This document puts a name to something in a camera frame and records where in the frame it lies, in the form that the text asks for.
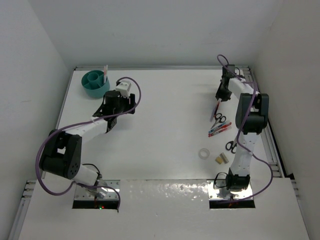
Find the small black handled scissors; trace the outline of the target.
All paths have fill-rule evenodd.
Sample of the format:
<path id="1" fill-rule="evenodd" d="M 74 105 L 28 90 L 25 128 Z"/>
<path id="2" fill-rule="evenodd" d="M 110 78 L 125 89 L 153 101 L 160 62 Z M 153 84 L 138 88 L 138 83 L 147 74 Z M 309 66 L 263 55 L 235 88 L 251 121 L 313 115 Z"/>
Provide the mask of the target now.
<path id="1" fill-rule="evenodd" d="M 218 124 L 224 123 L 227 118 L 226 118 L 226 116 L 224 116 L 222 113 L 217 113 L 217 114 L 215 115 L 214 119 L 215 119 L 215 122 L 214 122 L 214 124 L 212 125 L 211 130 L 212 130 L 215 126 L 217 126 Z"/>

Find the red gel pen thin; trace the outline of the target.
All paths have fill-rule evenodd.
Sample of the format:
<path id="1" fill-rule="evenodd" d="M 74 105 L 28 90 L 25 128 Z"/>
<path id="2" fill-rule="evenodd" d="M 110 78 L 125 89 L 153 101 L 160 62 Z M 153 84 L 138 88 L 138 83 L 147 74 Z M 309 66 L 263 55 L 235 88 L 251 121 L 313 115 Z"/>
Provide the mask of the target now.
<path id="1" fill-rule="evenodd" d="M 218 129 L 217 131 L 214 131 L 214 132 L 212 132 L 212 133 L 209 133 L 208 136 L 209 136 L 209 137 L 215 136 L 215 135 L 217 135 L 217 134 L 219 134 L 219 133 L 222 133 L 222 132 L 225 132 L 225 131 L 227 131 L 227 130 L 229 130 L 229 129 L 231 129 L 231 128 L 232 128 L 231 126 L 222 127 L 222 128 L 220 128 L 220 129 Z"/>

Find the red highlighter pen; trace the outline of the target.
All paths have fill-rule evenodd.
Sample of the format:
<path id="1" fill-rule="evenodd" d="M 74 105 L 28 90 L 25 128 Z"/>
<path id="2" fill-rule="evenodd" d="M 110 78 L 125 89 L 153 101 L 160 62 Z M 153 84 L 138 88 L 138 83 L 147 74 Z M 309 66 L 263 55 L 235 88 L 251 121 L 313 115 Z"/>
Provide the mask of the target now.
<path id="1" fill-rule="evenodd" d="M 107 72 L 108 72 L 108 65 L 105 65 L 103 68 L 103 85 L 107 82 Z"/>

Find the red gel pen labelled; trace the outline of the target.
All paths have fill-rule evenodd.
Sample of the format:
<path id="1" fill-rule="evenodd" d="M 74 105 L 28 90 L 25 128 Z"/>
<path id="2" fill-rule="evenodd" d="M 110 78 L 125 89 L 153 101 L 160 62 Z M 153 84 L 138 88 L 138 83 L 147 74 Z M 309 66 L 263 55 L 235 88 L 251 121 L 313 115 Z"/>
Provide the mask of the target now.
<path id="1" fill-rule="evenodd" d="M 220 134 L 220 133 L 226 132 L 226 131 L 230 130 L 231 128 L 232 128 L 232 127 L 229 126 L 229 127 L 222 128 L 222 129 L 220 129 L 220 130 L 217 130 L 217 131 L 215 131 L 215 132 L 213 132 L 213 133 L 209 133 L 209 134 L 208 134 L 208 137 L 210 138 L 210 137 L 212 137 L 212 136 L 215 136 L 215 135 L 218 135 L 218 134 Z"/>

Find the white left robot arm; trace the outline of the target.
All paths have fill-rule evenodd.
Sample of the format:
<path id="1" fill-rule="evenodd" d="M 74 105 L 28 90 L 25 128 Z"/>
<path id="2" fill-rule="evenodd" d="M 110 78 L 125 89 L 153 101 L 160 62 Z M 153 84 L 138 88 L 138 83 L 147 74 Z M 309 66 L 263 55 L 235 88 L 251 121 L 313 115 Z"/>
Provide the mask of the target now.
<path id="1" fill-rule="evenodd" d="M 100 174 L 82 164 L 83 145 L 108 133 L 116 125 L 118 116 L 134 114 L 136 105 L 133 93 L 107 91 L 91 120 L 50 132 L 38 161 L 39 169 L 80 185 L 96 186 Z"/>

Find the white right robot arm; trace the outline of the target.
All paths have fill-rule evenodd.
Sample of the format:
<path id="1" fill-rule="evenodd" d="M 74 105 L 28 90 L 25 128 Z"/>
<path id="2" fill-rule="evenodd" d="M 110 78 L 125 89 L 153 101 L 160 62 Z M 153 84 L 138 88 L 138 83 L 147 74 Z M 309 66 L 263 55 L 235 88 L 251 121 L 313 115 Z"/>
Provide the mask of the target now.
<path id="1" fill-rule="evenodd" d="M 238 129 L 236 151 L 226 176 L 226 189 L 241 191 L 250 183 L 250 165 L 256 141 L 266 128 L 269 117 L 269 95 L 260 93 L 254 82 L 235 73 L 234 65 L 224 65 L 216 99 L 226 102 L 235 95 L 238 106 L 235 125 Z"/>

